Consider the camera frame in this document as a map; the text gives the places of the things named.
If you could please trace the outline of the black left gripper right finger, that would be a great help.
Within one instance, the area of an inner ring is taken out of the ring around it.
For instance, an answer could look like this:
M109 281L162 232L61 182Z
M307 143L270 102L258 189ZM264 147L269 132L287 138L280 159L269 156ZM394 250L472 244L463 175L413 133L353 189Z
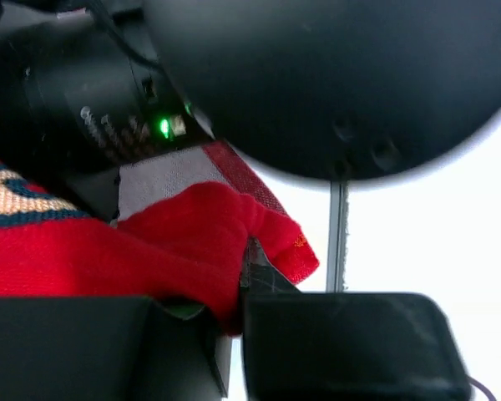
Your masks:
M252 400L468 400L448 320L429 297L301 292L250 240L240 279Z

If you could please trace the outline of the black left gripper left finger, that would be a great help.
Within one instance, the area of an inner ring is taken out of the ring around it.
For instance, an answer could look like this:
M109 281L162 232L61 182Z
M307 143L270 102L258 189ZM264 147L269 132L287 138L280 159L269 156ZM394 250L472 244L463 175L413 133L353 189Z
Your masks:
M147 297L0 297L0 400L219 400L230 349Z

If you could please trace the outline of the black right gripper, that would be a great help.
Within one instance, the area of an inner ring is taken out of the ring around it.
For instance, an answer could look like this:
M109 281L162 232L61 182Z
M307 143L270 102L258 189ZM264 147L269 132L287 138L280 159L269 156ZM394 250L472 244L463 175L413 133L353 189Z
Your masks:
M0 1L0 159L105 221L119 168L210 142L140 1Z

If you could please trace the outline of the red patterned pillowcase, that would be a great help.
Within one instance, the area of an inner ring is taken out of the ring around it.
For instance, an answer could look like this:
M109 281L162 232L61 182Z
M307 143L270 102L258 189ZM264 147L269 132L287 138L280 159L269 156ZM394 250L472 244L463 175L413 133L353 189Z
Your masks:
M290 282L319 261L300 226L228 145L177 155L193 182L115 226L0 161L0 297L183 297L240 333L239 280L250 239Z

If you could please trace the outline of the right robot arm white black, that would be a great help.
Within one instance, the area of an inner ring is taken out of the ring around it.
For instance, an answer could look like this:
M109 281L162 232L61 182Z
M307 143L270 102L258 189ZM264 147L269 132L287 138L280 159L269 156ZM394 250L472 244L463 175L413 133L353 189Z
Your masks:
M225 140L379 180L501 109L501 1L0 1L0 159L109 219L103 171Z

